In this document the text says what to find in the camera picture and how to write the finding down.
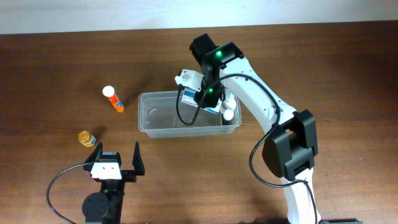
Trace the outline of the white Panadol box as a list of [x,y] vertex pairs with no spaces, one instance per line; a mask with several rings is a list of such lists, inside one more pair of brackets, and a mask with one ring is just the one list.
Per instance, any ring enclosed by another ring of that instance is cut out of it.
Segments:
[[[190,106],[198,107],[198,103],[195,102],[194,100],[195,96],[195,91],[189,88],[185,88],[183,91],[182,99],[180,100],[182,103],[188,104]],[[213,114],[218,114],[220,112],[221,108],[221,100],[218,100],[217,106],[214,108],[206,107],[203,108],[203,110],[213,113]]]

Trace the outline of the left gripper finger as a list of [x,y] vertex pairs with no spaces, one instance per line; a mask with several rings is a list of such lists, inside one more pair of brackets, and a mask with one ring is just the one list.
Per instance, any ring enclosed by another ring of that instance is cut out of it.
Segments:
[[133,154],[133,158],[132,158],[132,165],[134,167],[134,170],[136,172],[144,172],[145,171],[145,167],[144,167],[144,163],[142,161],[142,157],[141,157],[141,152],[139,149],[139,142],[136,141],[135,146],[134,146],[134,154]]
[[98,161],[102,155],[102,152],[103,152],[103,144],[100,141],[95,147],[94,151],[86,159],[85,164],[94,163]]

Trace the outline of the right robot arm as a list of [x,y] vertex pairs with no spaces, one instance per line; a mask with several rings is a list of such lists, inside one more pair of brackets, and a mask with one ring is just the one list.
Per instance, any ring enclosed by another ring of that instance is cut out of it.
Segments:
[[237,96],[265,133],[250,153],[250,170],[254,170],[254,154],[262,147],[266,166],[281,181],[273,186],[284,190],[289,223],[319,223],[322,218],[312,187],[318,154],[314,116],[309,110],[298,112],[284,103],[234,43],[217,46],[203,34],[189,49],[201,66],[200,86],[194,96],[198,107],[215,107],[228,91]]

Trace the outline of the white spray bottle clear cap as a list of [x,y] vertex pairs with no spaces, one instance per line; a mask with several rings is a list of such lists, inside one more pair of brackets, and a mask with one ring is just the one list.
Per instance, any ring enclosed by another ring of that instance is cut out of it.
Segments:
[[227,93],[226,98],[222,101],[220,107],[220,113],[223,114],[226,110],[234,111],[237,107],[237,102],[235,100],[235,96],[232,93]]

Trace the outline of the small jar gold lid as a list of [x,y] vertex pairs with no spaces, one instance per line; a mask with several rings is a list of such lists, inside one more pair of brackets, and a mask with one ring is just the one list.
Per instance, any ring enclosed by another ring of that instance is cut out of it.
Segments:
[[82,131],[78,134],[78,141],[85,147],[91,147],[95,145],[96,138],[88,131]]

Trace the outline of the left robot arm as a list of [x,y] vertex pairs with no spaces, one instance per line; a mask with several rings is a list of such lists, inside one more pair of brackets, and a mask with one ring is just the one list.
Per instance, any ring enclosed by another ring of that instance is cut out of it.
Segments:
[[104,152],[103,144],[98,143],[88,156],[83,169],[90,177],[101,184],[100,190],[89,194],[83,202],[82,213],[85,223],[120,223],[123,207],[124,187],[128,182],[136,182],[145,174],[139,143],[135,143],[132,158],[133,169],[121,168],[121,155],[118,152]]

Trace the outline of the dark bottle white cap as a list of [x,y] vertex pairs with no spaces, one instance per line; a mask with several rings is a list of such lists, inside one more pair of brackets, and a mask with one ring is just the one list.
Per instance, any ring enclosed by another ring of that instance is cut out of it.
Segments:
[[232,124],[232,120],[234,118],[234,111],[233,110],[225,110],[222,117],[221,117],[221,124],[224,125],[230,125]]

